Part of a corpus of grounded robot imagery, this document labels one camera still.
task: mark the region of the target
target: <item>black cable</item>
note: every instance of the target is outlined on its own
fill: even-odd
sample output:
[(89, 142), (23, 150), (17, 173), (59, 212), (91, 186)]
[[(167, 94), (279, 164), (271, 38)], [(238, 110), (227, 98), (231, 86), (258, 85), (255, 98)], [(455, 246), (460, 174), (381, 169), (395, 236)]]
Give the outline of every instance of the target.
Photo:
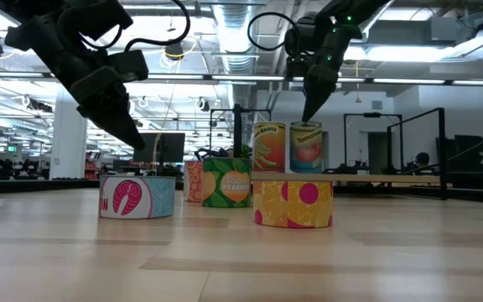
[(118, 32), (117, 32), (117, 35), (115, 36), (115, 39), (113, 39), (113, 41), (108, 45), (98, 46), (98, 45), (94, 45), (93, 43), (87, 41), (83, 36), (81, 36), (80, 38), (81, 38), (81, 41), (83, 41), (83, 43), (89, 45), (93, 49), (105, 50), (105, 49), (110, 49), (111, 47), (113, 47), (113, 45), (115, 45), (118, 42), (118, 40), (121, 38), (121, 36), (122, 36), (122, 27), (119, 25), (118, 26)]
[[(481, 143), (476, 144), (476, 146), (473, 146), (471, 148), (468, 148), (464, 152), (462, 152), (460, 154), (456, 154), (455, 156), (447, 159), (446, 162), (448, 163), (449, 161), (454, 160), (454, 159), (457, 159), (458, 157), (463, 156), (464, 154), (467, 154), (467, 153), (469, 153), (469, 152), (471, 152), (473, 150), (476, 150), (476, 149), (478, 149), (478, 148), (480, 148), (482, 146), (483, 146), (483, 141)], [(418, 168), (418, 169), (413, 169), (411, 171), (408, 171), (406, 174), (412, 174), (414, 172), (417, 172), (417, 171), (423, 170), (423, 169), (432, 169), (432, 168), (435, 168), (435, 167), (440, 166), (440, 165), (441, 165), (441, 163), (439, 163), (439, 164), (431, 164), (429, 166), (421, 167), (421, 168)]]
[(265, 51), (274, 51), (276, 49), (279, 49), (281, 47), (284, 46), (284, 41), (281, 42), (279, 45), (275, 46), (275, 47), (264, 47), (264, 46), (261, 46), (259, 45), (251, 36), (251, 26), (255, 23), (255, 21), (257, 21), (258, 19), (262, 18), (262, 17), (266, 17), (266, 16), (277, 16), (277, 17), (280, 17), (280, 18), (283, 18), (285, 19), (286, 21), (288, 21), (293, 29), (296, 31), (296, 33), (298, 34), (297, 36), (297, 39), (298, 39), (298, 51), (299, 51), (299, 36), (300, 36), (300, 32), (299, 32), (299, 28), (298, 28), (298, 25), (287, 15), (285, 15), (284, 13), (276, 13), (276, 12), (266, 12), (266, 13), (259, 13), (257, 16), (255, 16), (255, 18), (253, 18), (251, 20), (251, 22), (249, 22), (249, 25), (247, 26), (247, 37), (249, 38), (249, 41), (251, 41), (251, 43), (253, 45), (255, 45), (258, 49), (261, 49), (261, 50), (265, 50)]
[(471, 28), (471, 26), (467, 26), (467, 24), (465, 24), (465, 22), (461, 18), (456, 18), (456, 20), (460, 21), (463, 24), (463, 26), (465, 26), (468, 29), (475, 29), (475, 28)]
[(158, 46), (169, 46), (172, 44), (177, 44), (182, 42), (185, 37), (188, 36), (190, 33), (191, 29), (191, 18), (190, 18), (190, 12), (188, 12), (187, 8), (185, 8), (185, 5), (180, 1), (180, 0), (172, 0), (180, 9), (182, 9), (182, 12), (184, 13), (185, 16), (185, 30), (184, 32), (176, 39), (170, 39), (167, 41), (157, 41), (157, 40), (152, 40), (152, 39), (145, 39), (145, 38), (135, 38), (130, 40), (128, 44), (126, 45), (126, 48), (124, 49), (125, 52), (130, 51), (132, 46), (136, 43), (145, 43), (145, 44), (152, 44), (152, 45), (158, 45)]
[(411, 18), (409, 19), (409, 21), (413, 20), (413, 17), (415, 17), (415, 16), (416, 16), (418, 13), (422, 12), (422, 11), (423, 11), (423, 9), (428, 9), (430, 12), (432, 12), (432, 14), (433, 14), (434, 16), (437, 16), (437, 14), (436, 14), (436, 13), (433, 11), (433, 9), (432, 9), (432, 8), (428, 8), (428, 7), (422, 7), (422, 8), (419, 8), (419, 9), (418, 9), (418, 11), (416, 11), (416, 12), (413, 14), (413, 16), (411, 16)]

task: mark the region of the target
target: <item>metal frame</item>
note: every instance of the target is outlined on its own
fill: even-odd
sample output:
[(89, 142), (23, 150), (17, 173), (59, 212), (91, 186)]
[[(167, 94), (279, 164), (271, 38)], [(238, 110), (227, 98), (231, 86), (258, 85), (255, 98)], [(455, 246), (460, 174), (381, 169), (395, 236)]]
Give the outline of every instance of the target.
[(232, 109), (210, 109), (210, 149), (212, 139), (212, 124), (214, 122), (214, 112), (233, 112), (234, 113), (234, 158), (240, 158), (242, 156), (242, 113), (250, 112), (267, 112), (269, 114), (269, 120), (272, 119), (272, 110), (270, 109), (245, 109), (240, 104), (235, 104)]
[[(384, 114), (384, 113), (346, 113), (344, 114), (344, 164), (348, 165), (348, 129), (347, 129), (347, 119), (348, 117), (364, 117), (364, 118), (380, 118), (380, 117), (398, 117), (398, 120), (402, 122), (402, 114)], [(392, 140), (388, 137), (387, 133), (387, 148), (391, 150)], [(392, 154), (387, 153), (387, 162), (389, 160), (392, 162)], [(400, 169), (403, 169), (403, 127), (400, 124)]]
[[(411, 122), (412, 120), (416, 120), (421, 117), (425, 117), (431, 113), (437, 112), (438, 113), (438, 125), (439, 125), (439, 177), (440, 177), (440, 199), (447, 200), (448, 199), (448, 188), (447, 188), (447, 158), (446, 158), (446, 123), (444, 119), (444, 108), (435, 108), (425, 113), (421, 113), (417, 116), (411, 117), (406, 119), (405, 121), (401, 121), (395, 123), (389, 127), (387, 127), (387, 141), (389, 142), (392, 136), (392, 128), (396, 126), (402, 127), (404, 123)], [(392, 148), (387, 150), (387, 168), (390, 170), (392, 168)]]

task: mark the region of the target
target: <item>can label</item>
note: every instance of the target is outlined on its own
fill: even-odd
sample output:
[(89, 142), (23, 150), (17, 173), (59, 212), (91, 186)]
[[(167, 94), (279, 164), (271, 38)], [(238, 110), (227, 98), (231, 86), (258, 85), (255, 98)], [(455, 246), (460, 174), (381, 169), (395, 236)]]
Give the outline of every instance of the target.
[(321, 127), (291, 127), (290, 169), (296, 173), (321, 173), (322, 139)]
[(282, 123), (263, 122), (255, 125), (253, 170), (284, 173), (286, 134)]
[(202, 182), (203, 206), (248, 207), (251, 192), (249, 159), (205, 159)]

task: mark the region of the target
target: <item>workshop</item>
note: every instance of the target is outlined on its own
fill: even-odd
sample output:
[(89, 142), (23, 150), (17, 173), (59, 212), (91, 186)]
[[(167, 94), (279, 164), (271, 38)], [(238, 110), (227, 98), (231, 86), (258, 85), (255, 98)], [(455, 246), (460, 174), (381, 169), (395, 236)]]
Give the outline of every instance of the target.
[(483, 0), (0, 0), (0, 301), (483, 302)]

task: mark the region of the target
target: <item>pink polka dot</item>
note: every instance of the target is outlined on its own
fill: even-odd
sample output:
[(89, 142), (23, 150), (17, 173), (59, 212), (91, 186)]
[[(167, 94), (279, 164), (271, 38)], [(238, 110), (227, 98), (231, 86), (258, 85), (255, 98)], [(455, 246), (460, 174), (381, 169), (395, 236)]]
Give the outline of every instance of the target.
[(288, 219), (287, 228), (314, 228), (314, 226), (302, 226), (295, 221)]
[(283, 184), (283, 188), (281, 189), (281, 191), (283, 192), (283, 198), (288, 201), (288, 182), (285, 181), (284, 184)]
[(318, 200), (318, 187), (315, 184), (304, 184), (299, 190), (301, 201), (307, 205), (312, 205)]
[(256, 224), (262, 224), (262, 220), (263, 220), (262, 213), (257, 210), (255, 212), (255, 223)]

